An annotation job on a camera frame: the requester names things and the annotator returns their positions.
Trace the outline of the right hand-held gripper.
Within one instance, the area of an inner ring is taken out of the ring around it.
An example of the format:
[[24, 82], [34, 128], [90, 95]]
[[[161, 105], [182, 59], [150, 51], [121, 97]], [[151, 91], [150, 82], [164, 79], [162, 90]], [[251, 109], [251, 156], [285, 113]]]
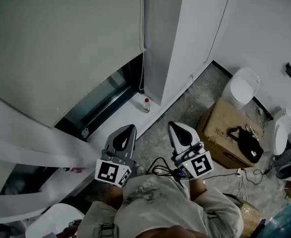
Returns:
[[[168, 135], [174, 148], [171, 160], [188, 180], [195, 180], [214, 170], [209, 151], [199, 142], [197, 132], [190, 126], [180, 122], [168, 122]], [[185, 146], [192, 146], [186, 151]]]

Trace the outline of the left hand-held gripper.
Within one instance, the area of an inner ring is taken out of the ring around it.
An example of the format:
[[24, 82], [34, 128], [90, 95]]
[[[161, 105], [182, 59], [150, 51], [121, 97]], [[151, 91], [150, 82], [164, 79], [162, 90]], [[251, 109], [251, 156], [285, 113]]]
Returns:
[[[102, 156], [96, 162], [97, 181], [122, 188], [132, 174], [137, 128], [133, 124], [123, 126], [111, 133], [105, 144]], [[126, 153], [126, 157], [115, 154]]]

